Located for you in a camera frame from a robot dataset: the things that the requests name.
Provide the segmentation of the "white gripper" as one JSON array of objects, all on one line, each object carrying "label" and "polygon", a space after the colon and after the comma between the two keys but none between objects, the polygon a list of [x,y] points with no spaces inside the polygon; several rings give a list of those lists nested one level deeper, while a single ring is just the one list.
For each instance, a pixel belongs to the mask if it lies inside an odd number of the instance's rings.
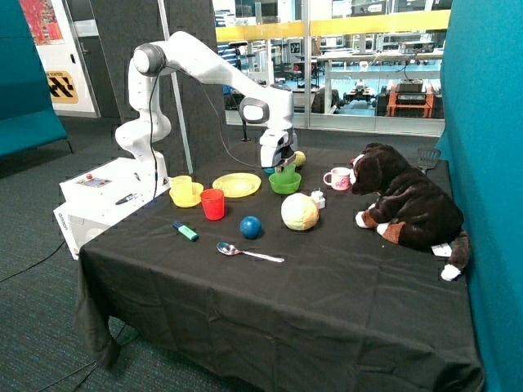
[{"label": "white gripper", "polygon": [[260,145],[261,166],[275,167],[275,173],[281,173],[282,167],[293,163],[297,157],[296,132],[293,128],[267,128],[260,138]]}]

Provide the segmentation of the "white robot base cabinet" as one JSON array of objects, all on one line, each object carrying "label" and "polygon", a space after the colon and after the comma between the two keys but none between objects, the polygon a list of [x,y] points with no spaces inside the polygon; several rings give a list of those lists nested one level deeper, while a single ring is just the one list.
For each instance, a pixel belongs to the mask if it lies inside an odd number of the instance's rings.
[{"label": "white robot base cabinet", "polygon": [[[71,256],[77,260],[84,244],[169,190],[168,181],[162,158],[146,165],[134,158],[116,158],[60,183],[65,202],[54,215]],[[115,204],[128,194],[136,197]]]}]

